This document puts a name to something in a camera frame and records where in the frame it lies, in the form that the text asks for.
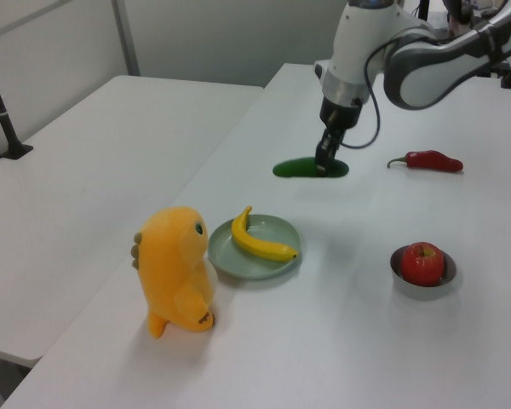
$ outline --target silver bowl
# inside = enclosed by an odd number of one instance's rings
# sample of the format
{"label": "silver bowl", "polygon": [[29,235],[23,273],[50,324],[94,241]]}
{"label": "silver bowl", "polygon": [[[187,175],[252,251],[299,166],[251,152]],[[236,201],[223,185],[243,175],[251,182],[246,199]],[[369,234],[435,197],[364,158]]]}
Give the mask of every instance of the silver bowl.
{"label": "silver bowl", "polygon": [[441,298],[452,288],[452,280],[456,277],[456,264],[452,257],[443,251],[445,259],[445,273],[439,283],[433,287],[415,285],[403,278],[401,273],[401,258],[407,250],[407,245],[397,249],[390,257],[390,267],[393,271],[393,286],[402,294],[416,300],[429,301]]}

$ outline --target banana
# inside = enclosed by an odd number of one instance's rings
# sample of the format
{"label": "banana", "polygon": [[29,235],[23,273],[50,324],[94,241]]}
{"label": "banana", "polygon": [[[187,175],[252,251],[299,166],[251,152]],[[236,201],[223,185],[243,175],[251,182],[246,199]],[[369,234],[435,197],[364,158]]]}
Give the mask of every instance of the banana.
{"label": "banana", "polygon": [[275,262],[288,262],[297,257],[297,251],[288,245],[256,239],[248,234],[248,214],[251,210],[252,206],[248,206],[233,220],[231,232],[235,243],[255,256],[274,260]]}

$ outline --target stuffed toy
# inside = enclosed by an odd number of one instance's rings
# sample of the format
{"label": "stuffed toy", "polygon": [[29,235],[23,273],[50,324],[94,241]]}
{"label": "stuffed toy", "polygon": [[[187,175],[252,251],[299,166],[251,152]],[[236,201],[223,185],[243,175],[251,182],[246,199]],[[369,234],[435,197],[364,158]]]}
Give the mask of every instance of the stuffed toy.
{"label": "stuffed toy", "polygon": [[210,311],[217,275],[204,257],[208,233],[190,207],[169,207],[151,216],[131,250],[148,313],[147,329],[159,338],[167,323],[189,331],[214,325]]}

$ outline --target apple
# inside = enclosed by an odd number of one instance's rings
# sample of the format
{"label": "apple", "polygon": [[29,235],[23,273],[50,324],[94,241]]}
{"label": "apple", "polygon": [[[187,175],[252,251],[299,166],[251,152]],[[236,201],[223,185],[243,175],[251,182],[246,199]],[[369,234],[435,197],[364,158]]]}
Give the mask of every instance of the apple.
{"label": "apple", "polygon": [[403,278],[414,285],[432,287],[439,283],[445,272],[443,251],[426,242],[407,247],[401,258]]}

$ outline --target light green plate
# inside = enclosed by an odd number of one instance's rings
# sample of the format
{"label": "light green plate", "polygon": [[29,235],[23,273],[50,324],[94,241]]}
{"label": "light green plate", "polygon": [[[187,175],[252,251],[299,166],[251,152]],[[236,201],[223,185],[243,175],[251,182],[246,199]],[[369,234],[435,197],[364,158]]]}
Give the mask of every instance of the light green plate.
{"label": "light green plate", "polygon": [[231,233],[233,220],[223,223],[210,236],[208,258],[223,273],[240,279],[266,279],[296,268],[301,263],[301,238],[286,220],[276,216],[249,215],[248,233],[258,239],[287,244],[299,256],[290,262],[275,262],[254,256],[238,247]]}

